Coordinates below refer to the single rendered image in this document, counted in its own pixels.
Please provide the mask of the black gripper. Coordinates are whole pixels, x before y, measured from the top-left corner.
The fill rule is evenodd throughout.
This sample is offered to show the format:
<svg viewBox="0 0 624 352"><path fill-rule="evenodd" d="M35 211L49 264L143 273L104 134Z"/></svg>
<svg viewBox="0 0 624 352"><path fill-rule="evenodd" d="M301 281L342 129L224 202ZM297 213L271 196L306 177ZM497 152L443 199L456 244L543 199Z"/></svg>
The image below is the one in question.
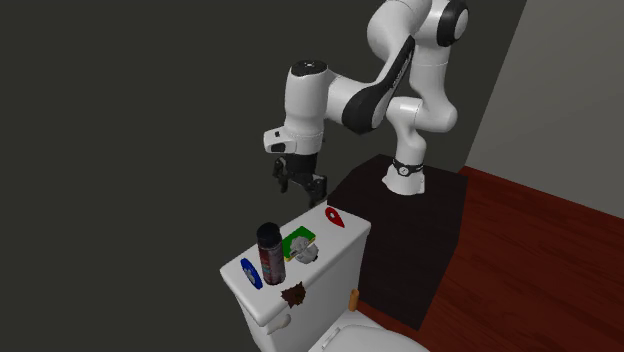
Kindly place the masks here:
<svg viewBox="0 0 624 352"><path fill-rule="evenodd" d="M285 154L273 164L272 176L280 186L280 192L288 190L288 182L301 185L308 195L308 207L315 207L327 195L327 177L315 174L318 154Z"/></svg>

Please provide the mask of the dark robot stand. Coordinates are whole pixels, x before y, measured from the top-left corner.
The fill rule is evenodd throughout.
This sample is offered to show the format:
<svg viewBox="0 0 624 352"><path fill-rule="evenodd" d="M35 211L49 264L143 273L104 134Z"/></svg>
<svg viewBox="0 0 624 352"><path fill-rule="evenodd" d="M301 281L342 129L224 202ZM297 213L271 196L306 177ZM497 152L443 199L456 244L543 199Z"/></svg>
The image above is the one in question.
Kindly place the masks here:
<svg viewBox="0 0 624 352"><path fill-rule="evenodd" d="M457 248L468 178L425 167L425 192L403 196L382 182L392 158L379 154L355 167L327 204L371 223L360 299L418 330Z"/></svg>

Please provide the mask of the dark spray can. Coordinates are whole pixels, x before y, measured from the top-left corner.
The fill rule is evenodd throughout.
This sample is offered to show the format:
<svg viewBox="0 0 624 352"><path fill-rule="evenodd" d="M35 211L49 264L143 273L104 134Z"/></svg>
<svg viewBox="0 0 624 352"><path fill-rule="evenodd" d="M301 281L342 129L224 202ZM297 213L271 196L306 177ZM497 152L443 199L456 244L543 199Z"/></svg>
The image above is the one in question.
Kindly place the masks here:
<svg viewBox="0 0 624 352"><path fill-rule="evenodd" d="M256 236L263 279L268 285L278 285L286 278L280 227L266 222L257 229Z"/></svg>

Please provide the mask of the brown leaf-shaped object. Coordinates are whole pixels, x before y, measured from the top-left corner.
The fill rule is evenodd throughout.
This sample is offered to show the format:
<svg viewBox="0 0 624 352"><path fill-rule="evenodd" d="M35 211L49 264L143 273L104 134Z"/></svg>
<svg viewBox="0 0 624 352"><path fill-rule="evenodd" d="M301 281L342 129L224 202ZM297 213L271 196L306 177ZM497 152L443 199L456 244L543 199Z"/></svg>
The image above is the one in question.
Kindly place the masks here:
<svg viewBox="0 0 624 352"><path fill-rule="evenodd" d="M289 308L302 304L305 297L306 289L302 281L281 292L281 298L287 303Z"/></svg>

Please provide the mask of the blue and white disc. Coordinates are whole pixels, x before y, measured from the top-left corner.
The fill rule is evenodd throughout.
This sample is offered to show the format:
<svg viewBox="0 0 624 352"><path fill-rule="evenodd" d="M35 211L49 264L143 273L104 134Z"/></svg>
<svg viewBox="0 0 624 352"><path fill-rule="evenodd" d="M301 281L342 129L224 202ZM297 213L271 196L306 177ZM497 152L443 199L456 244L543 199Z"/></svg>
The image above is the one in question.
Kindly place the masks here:
<svg viewBox="0 0 624 352"><path fill-rule="evenodd" d="M241 269L243 270L243 273L245 274L245 276L247 277L251 285L255 287L257 290L262 289L263 280L260 277L258 271L255 269L252 262L247 258L242 258L240 260L240 264L241 264Z"/></svg>

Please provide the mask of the grey crumpled figure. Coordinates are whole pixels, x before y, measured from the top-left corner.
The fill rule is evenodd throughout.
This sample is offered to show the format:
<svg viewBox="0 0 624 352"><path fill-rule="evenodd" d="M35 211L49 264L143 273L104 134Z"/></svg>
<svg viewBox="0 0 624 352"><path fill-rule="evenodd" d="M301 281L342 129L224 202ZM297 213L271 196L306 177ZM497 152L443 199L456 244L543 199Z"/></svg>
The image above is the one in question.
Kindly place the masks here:
<svg viewBox="0 0 624 352"><path fill-rule="evenodd" d="M300 263L309 264L318 258L318 247L305 237L296 237L291 241L290 256Z"/></svg>

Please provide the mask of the white toilet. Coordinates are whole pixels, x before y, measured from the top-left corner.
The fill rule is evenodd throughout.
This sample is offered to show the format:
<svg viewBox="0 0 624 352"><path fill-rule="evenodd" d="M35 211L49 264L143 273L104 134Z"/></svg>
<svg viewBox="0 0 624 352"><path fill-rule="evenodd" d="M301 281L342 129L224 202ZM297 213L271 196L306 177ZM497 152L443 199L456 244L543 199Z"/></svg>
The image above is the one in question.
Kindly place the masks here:
<svg viewBox="0 0 624 352"><path fill-rule="evenodd" d="M257 290L240 260L249 259L261 275L259 250L252 246L230 260L220 274L236 298L260 352L430 352L418 342L383 328L359 311L348 310L350 292L358 289L360 269L371 224L337 210L341 228L325 216L323 202L280 228L283 237L300 226L311 230L318 258L309 264L285 263L286 278ZM281 292L300 281L306 289L302 304L289 308Z"/></svg>

